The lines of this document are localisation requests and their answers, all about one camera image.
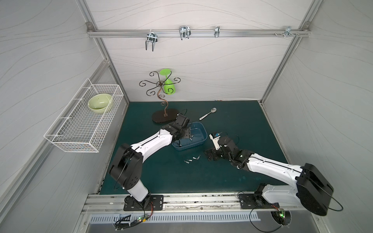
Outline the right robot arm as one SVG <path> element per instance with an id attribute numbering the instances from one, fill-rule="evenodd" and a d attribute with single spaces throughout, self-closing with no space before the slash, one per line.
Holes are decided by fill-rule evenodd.
<path id="1" fill-rule="evenodd" d="M 314 165 L 285 164 L 250 150 L 241 150 L 227 136 L 212 133 L 209 137 L 214 145 L 205 151 L 209 159 L 222 158 L 238 170 L 264 174 L 284 183 L 259 188 L 256 193 L 261 201 L 303 206 L 313 214 L 326 216 L 334 188 Z"/>

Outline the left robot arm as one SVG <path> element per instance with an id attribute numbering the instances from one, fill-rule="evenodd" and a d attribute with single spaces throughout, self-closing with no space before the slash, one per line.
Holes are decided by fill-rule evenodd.
<path id="1" fill-rule="evenodd" d="M 151 202 L 151 194 L 140 179 L 143 163 L 163 147 L 179 140 L 189 121 L 188 117 L 179 114 L 175 121 L 162 126 L 154 135 L 132 145 L 124 143 L 115 153 L 108 173 L 143 210 Z"/>

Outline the blue plastic storage box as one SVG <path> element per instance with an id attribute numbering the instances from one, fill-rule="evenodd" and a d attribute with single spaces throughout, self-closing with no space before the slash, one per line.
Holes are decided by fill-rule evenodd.
<path id="1" fill-rule="evenodd" d="M 189 123 L 187 127 L 191 128 L 191 133 L 194 135 L 193 141 L 188 139 L 179 139 L 171 143 L 171 145 L 177 150 L 187 150 L 200 145 L 203 145 L 207 140 L 207 132 L 204 125 L 200 122 Z"/>

